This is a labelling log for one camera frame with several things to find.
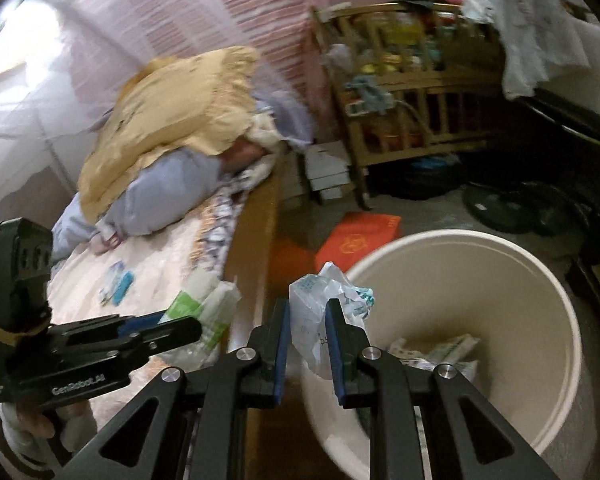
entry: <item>white plastic bag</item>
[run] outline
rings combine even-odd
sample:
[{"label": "white plastic bag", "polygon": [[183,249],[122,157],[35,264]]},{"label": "white plastic bag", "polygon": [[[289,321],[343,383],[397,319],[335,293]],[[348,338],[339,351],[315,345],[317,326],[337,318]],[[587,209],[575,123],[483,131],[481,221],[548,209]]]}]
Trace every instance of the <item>white plastic bag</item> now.
[{"label": "white plastic bag", "polygon": [[374,304],[373,291],[354,286],[333,262],[325,263],[318,275],[308,274],[289,285],[293,345],[309,370],[327,380],[331,364],[324,313],[331,298],[340,300],[349,324],[364,329],[364,319]]},{"label": "white plastic bag", "polygon": [[507,99],[532,96],[539,82],[589,67],[574,18],[560,0],[464,0],[462,13],[499,31],[507,55],[502,78]]}]

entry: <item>bright light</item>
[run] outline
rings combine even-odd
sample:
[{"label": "bright light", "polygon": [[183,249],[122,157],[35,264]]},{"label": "bright light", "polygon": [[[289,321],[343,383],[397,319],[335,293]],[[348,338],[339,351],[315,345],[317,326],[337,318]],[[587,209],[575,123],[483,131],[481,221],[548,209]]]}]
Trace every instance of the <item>bright light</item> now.
[{"label": "bright light", "polygon": [[3,14],[8,18],[0,32],[0,73],[51,47],[60,33],[56,12],[37,0],[7,7]]}]

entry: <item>wooden crib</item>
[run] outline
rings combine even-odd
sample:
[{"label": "wooden crib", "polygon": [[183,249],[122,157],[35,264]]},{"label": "wooden crib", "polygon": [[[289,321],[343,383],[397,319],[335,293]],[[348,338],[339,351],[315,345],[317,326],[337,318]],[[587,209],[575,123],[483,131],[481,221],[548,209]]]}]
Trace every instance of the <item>wooden crib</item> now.
[{"label": "wooden crib", "polygon": [[[314,8],[312,23],[363,205],[367,166],[474,150],[496,133],[504,53],[496,31],[465,19],[460,7]],[[384,114],[364,113],[358,92],[347,89],[360,76],[390,94]]]}]

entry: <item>mosquito net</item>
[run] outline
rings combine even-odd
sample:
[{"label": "mosquito net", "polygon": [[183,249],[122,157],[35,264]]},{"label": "mosquito net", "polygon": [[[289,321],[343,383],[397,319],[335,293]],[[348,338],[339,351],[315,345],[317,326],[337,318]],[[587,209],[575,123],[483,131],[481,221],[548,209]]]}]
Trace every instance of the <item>mosquito net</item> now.
[{"label": "mosquito net", "polygon": [[[302,0],[25,0],[6,7],[0,34],[0,220],[51,226],[123,82],[156,56],[194,56],[244,44],[263,59],[252,78],[275,102],[297,146],[312,124],[289,44],[302,34]],[[285,9],[296,6],[286,15]],[[280,56],[280,50],[286,54]]]}]

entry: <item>green label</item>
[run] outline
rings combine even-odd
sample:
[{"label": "green label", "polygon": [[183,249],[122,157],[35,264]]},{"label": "green label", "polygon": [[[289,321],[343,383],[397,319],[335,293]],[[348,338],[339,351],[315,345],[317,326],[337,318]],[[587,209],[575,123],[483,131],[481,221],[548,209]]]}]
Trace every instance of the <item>green label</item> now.
[{"label": "green label", "polygon": [[199,315],[199,309],[200,304],[196,300],[186,292],[180,291],[167,309],[166,314],[170,319],[177,319],[184,316]]}]

